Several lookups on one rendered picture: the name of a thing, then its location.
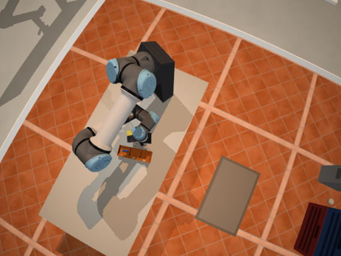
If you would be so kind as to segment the orange rack of bins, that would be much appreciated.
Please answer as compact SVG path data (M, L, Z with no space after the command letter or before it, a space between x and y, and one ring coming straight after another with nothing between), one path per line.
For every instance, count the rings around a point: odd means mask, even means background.
M128 150L128 152L124 152L123 150ZM124 154L124 155L123 155ZM143 162L151 162L152 152L139 150L138 148L132 148L127 146L119 145L117 156L126 157L129 159L139 160Z

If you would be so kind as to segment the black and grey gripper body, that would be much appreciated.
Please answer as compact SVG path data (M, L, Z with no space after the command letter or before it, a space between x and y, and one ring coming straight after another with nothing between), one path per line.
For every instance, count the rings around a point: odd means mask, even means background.
M148 133L148 138L147 138L147 140L145 141L145 142L143 142L143 143L151 143L151 133ZM149 137L150 137L150 139L149 139ZM140 144L143 144L143 143L141 143L141 142L139 142Z

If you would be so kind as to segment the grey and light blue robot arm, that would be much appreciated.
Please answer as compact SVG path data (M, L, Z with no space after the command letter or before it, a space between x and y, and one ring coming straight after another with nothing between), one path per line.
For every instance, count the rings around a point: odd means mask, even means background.
M121 83L121 94L106 119L80 131L72 143L73 153L91 172L107 167L112 157L112 143L122 126L135 118L140 121L127 142L145 142L149 131L160 119L154 111L147 112L136 103L152 96L156 88L154 61L148 52L110 59L106 73L113 84Z

